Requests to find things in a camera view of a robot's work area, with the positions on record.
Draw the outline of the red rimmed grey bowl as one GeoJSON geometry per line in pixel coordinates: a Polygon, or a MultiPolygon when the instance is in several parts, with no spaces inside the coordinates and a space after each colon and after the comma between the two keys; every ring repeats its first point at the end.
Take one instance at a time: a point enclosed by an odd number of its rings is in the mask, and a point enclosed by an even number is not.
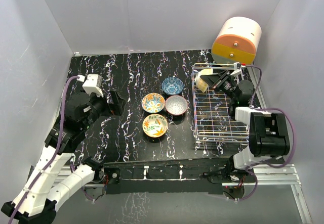
{"type": "Polygon", "coordinates": [[[178,116],[187,111],[188,103],[184,97],[173,95],[167,98],[165,108],[169,114],[178,116]]]}

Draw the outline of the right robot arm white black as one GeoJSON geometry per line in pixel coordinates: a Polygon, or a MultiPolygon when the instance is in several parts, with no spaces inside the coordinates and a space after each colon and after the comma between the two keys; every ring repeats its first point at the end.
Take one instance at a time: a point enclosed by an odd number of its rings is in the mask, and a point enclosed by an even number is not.
{"type": "Polygon", "coordinates": [[[237,182],[244,177],[244,171],[270,159],[288,155],[290,140],[286,117],[282,112],[271,113],[251,106],[255,92],[252,82],[245,79],[235,82],[230,71],[201,75],[199,78],[210,89],[220,90],[230,97],[229,116],[249,128],[247,147],[230,156],[223,169],[210,169],[201,178],[211,180],[214,176],[221,176],[237,182]]]}

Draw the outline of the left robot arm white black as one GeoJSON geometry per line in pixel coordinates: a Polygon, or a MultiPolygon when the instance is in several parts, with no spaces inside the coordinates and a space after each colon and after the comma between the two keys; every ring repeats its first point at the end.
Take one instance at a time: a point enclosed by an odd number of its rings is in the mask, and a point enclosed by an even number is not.
{"type": "Polygon", "coordinates": [[[104,179],[103,164],[93,157],[84,160],[66,179],[54,182],[86,131],[100,117],[121,116],[125,100],[110,91],[111,102],[105,96],[85,91],[73,94],[67,101],[47,138],[42,154],[26,185],[18,196],[3,204],[1,211],[19,223],[52,223],[59,208],[74,193],[89,182],[104,179]]]}

